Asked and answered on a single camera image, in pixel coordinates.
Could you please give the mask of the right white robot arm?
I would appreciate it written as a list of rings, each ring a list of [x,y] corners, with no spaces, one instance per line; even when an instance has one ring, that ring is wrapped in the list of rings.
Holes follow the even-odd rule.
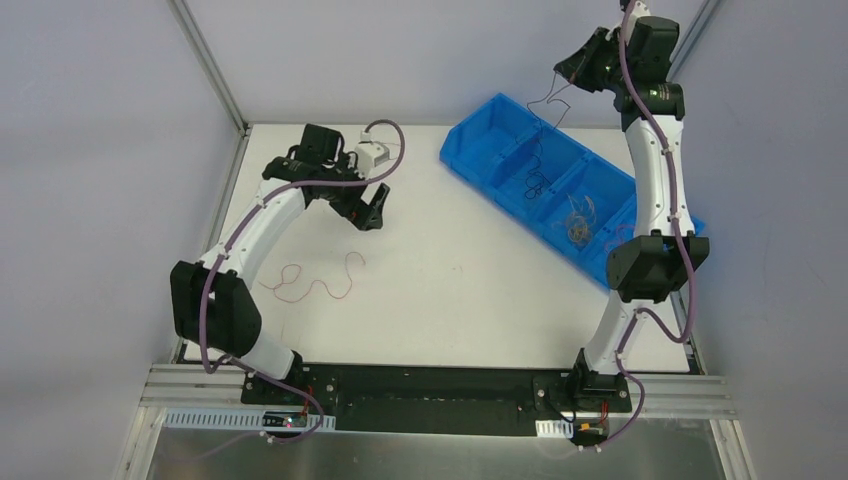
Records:
[[[696,232],[685,195],[680,152],[683,89],[668,79],[679,35],[677,22],[652,15],[636,1],[626,8],[618,27],[597,28],[553,68],[581,90],[614,93],[635,173],[633,237],[608,254],[607,306],[564,381],[569,400],[583,410],[605,399],[627,397],[622,367],[641,321],[653,320],[678,344],[686,342],[693,329],[694,318],[689,316],[682,331],[674,334],[659,312],[673,293],[694,288],[694,273],[710,252],[708,238]]]

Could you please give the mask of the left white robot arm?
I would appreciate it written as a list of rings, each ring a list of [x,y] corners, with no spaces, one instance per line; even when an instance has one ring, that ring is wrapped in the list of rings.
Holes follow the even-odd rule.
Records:
[[[341,132],[315,124],[264,168],[253,199],[232,228],[194,262],[179,261],[169,282],[175,332],[200,348],[206,369],[218,362],[242,365],[268,376],[266,389],[281,404],[305,390],[302,357],[273,338],[263,325],[251,288],[260,267],[285,230],[316,201],[326,202],[360,231],[383,225],[390,188],[375,171],[396,170],[401,153],[373,138],[371,125],[351,147]]]

